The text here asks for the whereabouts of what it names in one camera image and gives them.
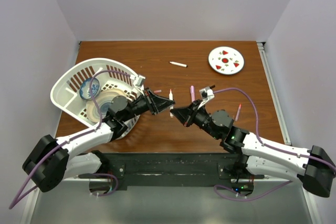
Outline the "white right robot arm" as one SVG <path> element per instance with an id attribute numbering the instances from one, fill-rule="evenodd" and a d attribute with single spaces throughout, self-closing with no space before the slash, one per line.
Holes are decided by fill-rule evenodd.
<path id="1" fill-rule="evenodd" d="M 319 147 L 300 148 L 280 144 L 234 126 L 225 110 L 208 113 L 201 100 L 170 112 L 185 126 L 197 125 L 229 153 L 239 154 L 234 173 L 239 178 L 267 175 L 301 182 L 303 188 L 319 197 L 328 198 L 335 178 L 335 164 Z"/>

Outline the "white marker with black end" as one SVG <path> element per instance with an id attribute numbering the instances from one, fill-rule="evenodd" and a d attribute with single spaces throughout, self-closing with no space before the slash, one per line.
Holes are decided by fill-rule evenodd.
<path id="1" fill-rule="evenodd" d="M 188 65 L 184 64 L 184 63 L 179 63 L 179 62 L 174 62 L 174 61 L 169 61 L 170 64 L 175 65 L 175 66 L 179 66 L 179 67 L 183 67 L 183 68 L 187 68 Z"/>

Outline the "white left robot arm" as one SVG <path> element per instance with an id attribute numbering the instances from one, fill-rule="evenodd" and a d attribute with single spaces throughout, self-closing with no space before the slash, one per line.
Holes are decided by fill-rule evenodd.
<path id="1" fill-rule="evenodd" d="M 109 165 L 102 157 L 85 151 L 109 143 L 128 130 L 127 122 L 149 111 L 156 115 L 174 105 L 174 100 L 144 89 L 135 100 L 123 95 L 113 97 L 107 103 L 102 121 L 88 130 L 53 138 L 43 136 L 24 161 L 22 168 L 42 192 L 54 189 L 63 179 L 93 174 L 103 178 L 108 174 Z"/>

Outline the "white thin pen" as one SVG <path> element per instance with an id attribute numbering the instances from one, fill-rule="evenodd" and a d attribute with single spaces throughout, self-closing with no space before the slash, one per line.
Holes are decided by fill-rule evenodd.
<path id="1" fill-rule="evenodd" d="M 173 101 L 173 93 L 172 93 L 172 90 L 170 89 L 170 92 L 169 92 L 169 99 Z M 174 108 L 174 104 L 172 104 L 170 106 L 170 110 Z"/>

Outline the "pink highlighter pen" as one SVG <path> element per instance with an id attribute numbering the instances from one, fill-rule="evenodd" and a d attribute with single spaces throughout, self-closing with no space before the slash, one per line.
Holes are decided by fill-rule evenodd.
<path id="1" fill-rule="evenodd" d="M 190 95 L 191 95 L 191 101 L 195 101 L 195 87 L 190 86 Z"/>

